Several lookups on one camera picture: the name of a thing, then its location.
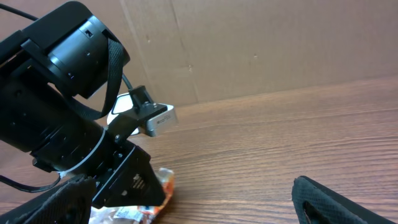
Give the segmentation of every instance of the cable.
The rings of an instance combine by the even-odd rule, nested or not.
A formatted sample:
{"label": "cable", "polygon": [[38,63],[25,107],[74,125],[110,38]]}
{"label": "cable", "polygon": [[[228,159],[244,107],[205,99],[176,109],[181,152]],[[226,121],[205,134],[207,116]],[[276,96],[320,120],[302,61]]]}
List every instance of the cable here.
{"label": "cable", "polygon": [[132,90],[132,85],[131,85],[130,81],[127,79],[127,77],[124,75],[124,73],[122,75],[122,79],[123,79],[124,83],[126,84],[127,88],[129,90]]}
{"label": "cable", "polygon": [[3,9],[5,11],[9,11],[9,12],[14,13],[14,14],[17,14],[18,16],[25,17],[26,19],[30,19],[32,21],[35,21],[35,20],[38,19],[37,17],[34,17],[34,16],[32,16],[32,15],[26,13],[26,12],[22,12],[22,11],[20,11],[18,9],[14,9],[13,7],[6,6],[5,4],[0,4],[0,9]]}
{"label": "cable", "polygon": [[61,180],[61,177],[58,176],[58,179],[47,186],[43,186],[43,187],[33,187],[33,186],[29,186],[29,185],[24,185],[24,184],[20,184],[18,182],[15,182],[11,179],[8,179],[7,177],[0,175],[0,182],[3,182],[5,184],[7,184],[8,186],[14,187],[17,190],[23,191],[23,192],[28,192],[28,193],[37,193],[37,192],[43,192],[45,190],[50,190],[51,188],[53,188],[57,183],[59,183]]}

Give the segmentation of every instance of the brown cardboard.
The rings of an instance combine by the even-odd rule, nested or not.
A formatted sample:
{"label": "brown cardboard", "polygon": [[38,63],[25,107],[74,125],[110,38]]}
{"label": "brown cardboard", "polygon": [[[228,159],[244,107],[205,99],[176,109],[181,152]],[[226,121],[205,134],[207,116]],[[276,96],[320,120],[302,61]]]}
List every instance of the brown cardboard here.
{"label": "brown cardboard", "polygon": [[[43,16],[62,0],[5,0]],[[129,51],[124,69],[175,105],[393,75],[395,0],[84,0]],[[0,39],[30,22],[0,11]],[[103,104],[104,88],[88,103]]]}

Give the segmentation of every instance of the black foam object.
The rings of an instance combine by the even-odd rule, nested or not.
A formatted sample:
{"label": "black foam object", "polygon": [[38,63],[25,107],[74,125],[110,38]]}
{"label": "black foam object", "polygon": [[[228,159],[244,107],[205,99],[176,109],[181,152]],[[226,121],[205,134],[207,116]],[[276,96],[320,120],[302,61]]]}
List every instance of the black foam object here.
{"label": "black foam object", "polygon": [[306,176],[294,180],[292,200],[300,224],[394,223]]}
{"label": "black foam object", "polygon": [[77,175],[46,193],[0,216],[0,223],[88,223],[95,180]]}

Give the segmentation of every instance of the snack wrapper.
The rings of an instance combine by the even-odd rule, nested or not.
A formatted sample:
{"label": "snack wrapper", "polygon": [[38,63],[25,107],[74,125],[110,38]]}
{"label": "snack wrapper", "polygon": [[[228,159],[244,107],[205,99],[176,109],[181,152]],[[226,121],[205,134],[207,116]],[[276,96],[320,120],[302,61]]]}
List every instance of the snack wrapper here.
{"label": "snack wrapper", "polygon": [[150,224],[169,202],[174,191],[174,173],[172,170],[160,168],[155,173],[163,186],[166,199],[159,207],[156,206],[124,206],[91,208],[89,224]]}

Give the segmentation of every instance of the wood grain surface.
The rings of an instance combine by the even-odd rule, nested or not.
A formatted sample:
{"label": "wood grain surface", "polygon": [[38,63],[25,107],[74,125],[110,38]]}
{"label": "wood grain surface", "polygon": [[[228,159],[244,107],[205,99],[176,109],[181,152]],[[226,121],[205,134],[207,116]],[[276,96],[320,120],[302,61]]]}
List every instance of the wood grain surface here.
{"label": "wood grain surface", "polygon": [[[293,181],[306,175],[398,222],[398,76],[177,108],[178,126],[131,141],[175,171],[158,223],[298,223]],[[0,144],[0,173],[55,178]],[[0,212],[35,195],[0,184]]]}

